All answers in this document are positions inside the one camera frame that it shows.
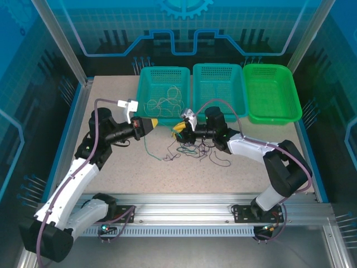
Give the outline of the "aluminium table rail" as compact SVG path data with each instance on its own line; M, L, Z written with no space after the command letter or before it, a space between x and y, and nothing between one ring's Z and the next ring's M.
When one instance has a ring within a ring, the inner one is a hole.
M248 205L254 193L245 194L114 194L118 204L134 205L139 226L229 226L231 206ZM284 202L287 226L335 224L331 204L319 203L313 193L296 194Z

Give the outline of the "aluminium frame post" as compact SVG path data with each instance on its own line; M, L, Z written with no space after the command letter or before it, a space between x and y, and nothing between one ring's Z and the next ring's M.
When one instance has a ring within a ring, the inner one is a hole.
M82 86L86 86L88 83L87 76L47 1L31 0L31 2L35 6L78 82Z
M336 0L321 0L320 5L318 6L310 21L310 24L307 26L306 31L302 35L302 39L298 43L296 50L294 51L290 61L287 64L287 67L292 74L297 70L300 62L315 39L327 15L331 11L335 1Z

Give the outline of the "aluminium side rail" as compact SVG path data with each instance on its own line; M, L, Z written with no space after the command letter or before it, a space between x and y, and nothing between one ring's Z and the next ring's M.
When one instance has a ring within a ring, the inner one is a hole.
M90 77L87 85L85 87L81 86L76 91L51 170L51 178L53 179L50 189L51 194L67 174L71 165L93 81L94 77Z

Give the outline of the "teal plastic basket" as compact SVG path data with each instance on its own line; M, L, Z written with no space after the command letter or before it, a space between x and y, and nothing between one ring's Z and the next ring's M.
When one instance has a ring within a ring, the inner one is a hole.
M248 115L248 101L243 77L243 69L237 64L205 63L195 64L192 77L192 109L198 111L207 101L222 99L230 104L212 102L218 106L227 122L235 122L236 117Z
M181 121L190 106L190 71L178 66L150 66L142 69L136 99L136 116L152 117L166 126Z

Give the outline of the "green plastic basket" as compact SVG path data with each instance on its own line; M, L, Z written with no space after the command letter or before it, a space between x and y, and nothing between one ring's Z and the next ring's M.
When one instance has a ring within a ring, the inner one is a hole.
M243 68L248 119L257 125L286 125L302 117L291 71L278 64L249 64Z

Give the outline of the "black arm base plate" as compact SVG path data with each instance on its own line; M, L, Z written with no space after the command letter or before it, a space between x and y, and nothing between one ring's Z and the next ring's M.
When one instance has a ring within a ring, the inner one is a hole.
M231 213L235 223L283 223L282 207L275 205L268 211L251 205L235 204L231 206Z
M135 209L136 209L136 207L134 205L119 206L119 207L117 207L117 211L115 212L113 218L111 218L107 222L110 224L133 222Z

